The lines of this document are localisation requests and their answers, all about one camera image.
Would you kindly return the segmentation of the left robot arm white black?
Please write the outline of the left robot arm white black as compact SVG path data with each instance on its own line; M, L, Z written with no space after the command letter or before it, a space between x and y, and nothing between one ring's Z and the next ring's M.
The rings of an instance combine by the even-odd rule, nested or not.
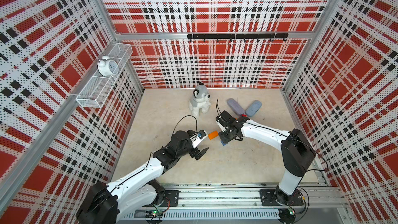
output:
M90 187L76 213L81 224L116 224L127 214L146 205L160 205L165 198L165 188L157 178L174 167L185 155L199 160L207 149L198 145L208 137L199 132L177 131L170 142L150 154L146 163L110 183L97 182Z

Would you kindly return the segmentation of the purple grey oval case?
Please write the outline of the purple grey oval case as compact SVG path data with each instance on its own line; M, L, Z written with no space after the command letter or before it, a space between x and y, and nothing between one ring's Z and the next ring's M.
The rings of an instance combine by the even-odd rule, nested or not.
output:
M239 103L235 99L228 99L227 105L230 107L235 115L246 115L245 110L239 105Z

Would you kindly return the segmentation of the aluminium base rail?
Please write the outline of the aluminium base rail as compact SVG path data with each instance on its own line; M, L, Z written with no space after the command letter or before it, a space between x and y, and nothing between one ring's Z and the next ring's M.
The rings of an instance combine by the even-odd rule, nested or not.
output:
M283 204L276 184L208 183L164 184L160 205L150 203L149 187L134 193L126 209L117 210L117 224L166 224L193 221L274 220L278 224L353 224L339 189L318 184L300 185Z

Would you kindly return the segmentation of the blue grey oval case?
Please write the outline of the blue grey oval case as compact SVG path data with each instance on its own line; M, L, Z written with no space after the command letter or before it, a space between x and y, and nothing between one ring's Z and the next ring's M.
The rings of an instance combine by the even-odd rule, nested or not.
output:
M258 100L254 100L245 110L248 117L253 117L258 110L262 107L262 103Z

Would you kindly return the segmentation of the white alarm clock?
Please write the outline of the white alarm clock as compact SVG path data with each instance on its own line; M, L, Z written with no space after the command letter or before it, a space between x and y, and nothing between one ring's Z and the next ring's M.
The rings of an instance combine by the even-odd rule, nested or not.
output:
M102 56L97 63L99 73L104 77L111 77L119 73L118 63L109 56Z

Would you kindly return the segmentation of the long orange lego brick front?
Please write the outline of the long orange lego brick front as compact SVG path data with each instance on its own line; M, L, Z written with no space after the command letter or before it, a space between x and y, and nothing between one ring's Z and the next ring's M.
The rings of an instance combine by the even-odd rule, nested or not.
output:
M209 138L210 140L213 140L213 139L215 139L216 137L218 137L218 132L217 132L217 131L211 132L211 133L208 135L208 138Z

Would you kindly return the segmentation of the grey white husky plush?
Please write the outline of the grey white husky plush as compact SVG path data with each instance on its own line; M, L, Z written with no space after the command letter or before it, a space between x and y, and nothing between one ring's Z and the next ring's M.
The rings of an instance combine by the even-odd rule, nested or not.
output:
M206 114L209 111L210 105L210 94L208 89L203 82L199 82L193 90L193 95L189 101L191 114L195 117L199 117L200 112Z

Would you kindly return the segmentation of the black hook rail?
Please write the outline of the black hook rail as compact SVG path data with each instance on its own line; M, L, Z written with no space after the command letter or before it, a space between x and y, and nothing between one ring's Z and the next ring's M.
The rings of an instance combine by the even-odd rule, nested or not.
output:
M282 39L285 40L289 36L288 33L260 33L260 34L243 34L243 33L236 33L236 34L188 34L187 38L189 40L220 40L220 39Z

